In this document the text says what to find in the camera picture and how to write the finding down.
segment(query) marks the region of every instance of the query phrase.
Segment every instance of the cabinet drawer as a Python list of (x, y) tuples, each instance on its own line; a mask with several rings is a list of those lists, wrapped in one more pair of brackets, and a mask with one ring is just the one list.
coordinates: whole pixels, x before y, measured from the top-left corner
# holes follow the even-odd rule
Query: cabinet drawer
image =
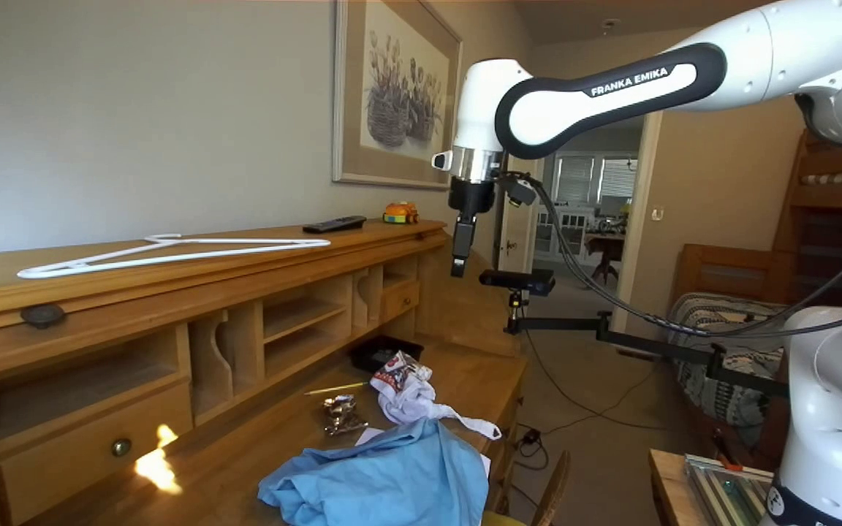
[(131, 469), (139, 457), (155, 451), (161, 424), (180, 435), (191, 431), (187, 383), (0, 457), (0, 501), (9, 523), (23, 523), (104, 478)]
[(392, 323), (392, 320), (409, 312), (412, 307), (418, 307), (418, 298), (422, 298), (418, 280), (405, 280), (397, 288), (389, 288), (383, 292), (383, 323)]

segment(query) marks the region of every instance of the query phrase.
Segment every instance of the orange object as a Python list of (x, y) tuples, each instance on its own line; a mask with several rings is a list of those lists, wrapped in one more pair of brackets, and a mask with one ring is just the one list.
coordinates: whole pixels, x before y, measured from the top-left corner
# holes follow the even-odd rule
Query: orange object
[(389, 203), (383, 222), (415, 226), (418, 209), (412, 203)]

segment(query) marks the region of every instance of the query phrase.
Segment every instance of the drawer handle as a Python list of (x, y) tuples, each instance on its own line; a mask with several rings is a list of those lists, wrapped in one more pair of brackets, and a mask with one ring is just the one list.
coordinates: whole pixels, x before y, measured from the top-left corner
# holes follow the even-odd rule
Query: drawer handle
[(114, 460), (123, 460), (123, 457), (130, 457), (131, 453), (131, 440), (114, 440), (112, 443), (112, 447), (108, 447), (108, 453), (114, 457)]

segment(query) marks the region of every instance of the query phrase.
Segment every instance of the ceiling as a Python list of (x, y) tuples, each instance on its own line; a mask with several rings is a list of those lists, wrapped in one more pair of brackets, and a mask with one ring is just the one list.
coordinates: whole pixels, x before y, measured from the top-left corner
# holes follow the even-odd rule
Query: ceiling
[(535, 44), (699, 29), (764, 0), (511, 0)]

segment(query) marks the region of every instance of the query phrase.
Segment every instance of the remote control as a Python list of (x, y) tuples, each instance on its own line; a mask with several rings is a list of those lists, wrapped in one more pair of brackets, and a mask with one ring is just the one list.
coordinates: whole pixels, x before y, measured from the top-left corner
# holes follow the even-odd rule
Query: remote control
[(330, 231), (354, 231), (364, 228), (365, 216), (336, 216), (329, 222), (310, 222), (305, 226), (305, 234), (330, 234)]

